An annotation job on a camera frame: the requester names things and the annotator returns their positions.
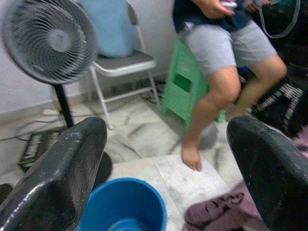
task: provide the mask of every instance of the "gray shorts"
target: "gray shorts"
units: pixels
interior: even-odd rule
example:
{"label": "gray shorts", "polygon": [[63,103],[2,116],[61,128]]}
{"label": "gray shorts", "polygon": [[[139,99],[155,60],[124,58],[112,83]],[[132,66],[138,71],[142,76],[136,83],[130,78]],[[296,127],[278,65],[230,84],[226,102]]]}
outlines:
{"label": "gray shorts", "polygon": [[230,66],[249,67],[277,54],[253,20],[233,32],[210,24],[186,25],[180,38],[197,59],[205,76]]}

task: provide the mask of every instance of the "fan guard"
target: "fan guard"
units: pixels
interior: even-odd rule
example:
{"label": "fan guard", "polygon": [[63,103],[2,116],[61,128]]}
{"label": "fan guard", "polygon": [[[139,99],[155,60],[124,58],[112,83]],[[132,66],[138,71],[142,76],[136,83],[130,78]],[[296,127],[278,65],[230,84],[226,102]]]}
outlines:
{"label": "fan guard", "polygon": [[71,0],[16,0],[4,20],[3,40],[24,72],[52,85],[80,80],[97,57],[93,26]]}

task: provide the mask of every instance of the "stool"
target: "stool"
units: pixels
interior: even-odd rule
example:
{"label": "stool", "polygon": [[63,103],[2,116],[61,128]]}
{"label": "stool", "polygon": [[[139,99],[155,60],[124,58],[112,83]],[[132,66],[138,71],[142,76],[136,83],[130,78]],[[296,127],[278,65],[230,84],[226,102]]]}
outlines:
{"label": "stool", "polygon": [[[197,101],[208,92],[209,84],[195,57],[189,48],[178,40],[163,94],[162,114],[166,116],[170,109],[184,119],[185,127],[188,128]],[[223,110],[219,113],[217,122],[221,123],[224,116]]]}

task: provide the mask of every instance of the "blue bucket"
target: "blue bucket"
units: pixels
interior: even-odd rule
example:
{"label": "blue bucket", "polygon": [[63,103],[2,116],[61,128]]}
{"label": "blue bucket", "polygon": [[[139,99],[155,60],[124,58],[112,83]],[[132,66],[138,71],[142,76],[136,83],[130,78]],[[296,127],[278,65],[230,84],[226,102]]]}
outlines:
{"label": "blue bucket", "polygon": [[120,178],[91,193],[78,231],[165,231],[166,225],[158,191],[145,181]]}

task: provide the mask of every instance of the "navy blue shirt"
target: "navy blue shirt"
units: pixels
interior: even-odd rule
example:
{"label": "navy blue shirt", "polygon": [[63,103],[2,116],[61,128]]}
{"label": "navy blue shirt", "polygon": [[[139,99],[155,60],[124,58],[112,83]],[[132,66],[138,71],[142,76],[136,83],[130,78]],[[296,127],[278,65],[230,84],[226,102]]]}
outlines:
{"label": "navy blue shirt", "polygon": [[243,28],[251,16],[243,7],[244,0],[236,0],[238,7],[235,9],[235,16],[228,16],[223,19],[208,19],[204,16],[200,8],[191,0],[175,0],[173,8],[173,22],[177,32],[184,29],[184,22],[194,25],[213,24],[220,25],[227,31],[235,31]]}

